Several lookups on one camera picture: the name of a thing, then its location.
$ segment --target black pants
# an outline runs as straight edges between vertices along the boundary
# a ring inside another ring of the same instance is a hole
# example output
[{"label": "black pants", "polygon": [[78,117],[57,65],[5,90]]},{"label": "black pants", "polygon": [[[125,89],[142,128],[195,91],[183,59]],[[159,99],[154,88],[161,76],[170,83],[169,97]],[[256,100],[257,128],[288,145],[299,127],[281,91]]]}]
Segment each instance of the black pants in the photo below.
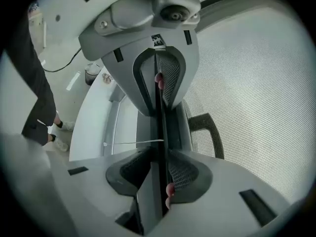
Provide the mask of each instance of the black pants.
[{"label": "black pants", "polygon": [[45,145],[48,140],[46,126],[53,125],[56,106],[45,72],[34,50],[27,14],[24,15],[15,29],[6,51],[20,76],[38,97],[24,125],[22,134],[41,145]]}]

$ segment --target white sneaker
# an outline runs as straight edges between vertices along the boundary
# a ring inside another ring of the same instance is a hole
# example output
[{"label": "white sneaker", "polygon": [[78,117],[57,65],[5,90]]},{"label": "white sneaker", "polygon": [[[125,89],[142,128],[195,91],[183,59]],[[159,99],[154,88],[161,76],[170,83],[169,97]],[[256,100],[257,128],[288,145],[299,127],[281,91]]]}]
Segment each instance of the white sneaker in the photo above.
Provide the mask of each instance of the white sneaker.
[{"label": "white sneaker", "polygon": [[57,147],[62,152],[66,152],[69,148],[69,146],[58,137],[55,138],[53,143],[55,147]]},{"label": "white sneaker", "polygon": [[75,127],[75,122],[63,121],[63,126],[60,128],[60,130],[73,131],[74,127]]}]

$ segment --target thin white cable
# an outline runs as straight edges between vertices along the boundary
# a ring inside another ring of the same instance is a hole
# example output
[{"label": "thin white cable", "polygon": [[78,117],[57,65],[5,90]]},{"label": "thin white cable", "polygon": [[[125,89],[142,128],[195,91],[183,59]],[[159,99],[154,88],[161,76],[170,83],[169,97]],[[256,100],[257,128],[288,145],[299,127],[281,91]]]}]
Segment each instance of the thin white cable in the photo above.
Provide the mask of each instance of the thin white cable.
[{"label": "thin white cable", "polygon": [[121,144],[136,144],[136,143],[147,143],[147,142],[160,142],[164,140],[147,140],[147,141],[137,141],[137,142],[125,142],[125,143],[106,143],[103,142],[103,146],[108,146],[108,145],[121,145]]}]

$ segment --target black slot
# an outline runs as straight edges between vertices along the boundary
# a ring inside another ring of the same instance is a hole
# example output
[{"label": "black slot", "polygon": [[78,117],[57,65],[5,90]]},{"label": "black slot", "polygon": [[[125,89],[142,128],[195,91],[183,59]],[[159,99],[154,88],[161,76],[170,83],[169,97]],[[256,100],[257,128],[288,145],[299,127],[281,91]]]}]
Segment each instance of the black slot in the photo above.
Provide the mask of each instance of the black slot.
[{"label": "black slot", "polygon": [[114,53],[114,55],[115,55],[115,58],[117,59],[117,62],[121,62],[121,61],[124,60],[124,59],[123,59],[123,55],[122,55],[122,53],[121,53],[121,51],[120,51],[119,48],[115,49],[115,50],[113,51],[113,53]]},{"label": "black slot", "polygon": [[192,39],[189,30],[184,30],[184,36],[186,37],[187,45],[192,44]]},{"label": "black slot", "polygon": [[72,175],[79,174],[81,172],[85,172],[87,170],[89,170],[89,169],[87,169],[86,167],[79,167],[79,168],[69,169],[68,173],[72,176]]},{"label": "black slot", "polygon": [[276,218],[276,214],[267,206],[254,190],[239,192],[260,226],[263,227]]}]

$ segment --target black cable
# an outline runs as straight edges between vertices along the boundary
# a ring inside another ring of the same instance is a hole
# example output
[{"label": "black cable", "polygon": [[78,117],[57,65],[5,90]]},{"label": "black cable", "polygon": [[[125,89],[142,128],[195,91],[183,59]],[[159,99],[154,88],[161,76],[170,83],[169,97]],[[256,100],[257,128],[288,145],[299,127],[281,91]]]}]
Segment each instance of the black cable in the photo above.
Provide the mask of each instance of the black cable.
[{"label": "black cable", "polygon": [[78,49],[78,51],[74,54],[74,56],[71,58],[70,62],[69,62],[66,66],[64,66],[64,67],[62,67],[62,68],[60,68],[60,69],[58,69],[58,70],[53,70],[53,71],[46,70],[45,68],[43,68],[44,71],[50,72],[50,73],[55,73],[55,72],[61,71],[62,69],[64,69],[65,67],[67,67],[69,64],[72,63],[72,61],[74,60],[74,58],[76,57],[76,55],[77,55],[80,51],[81,51],[81,48]]}]

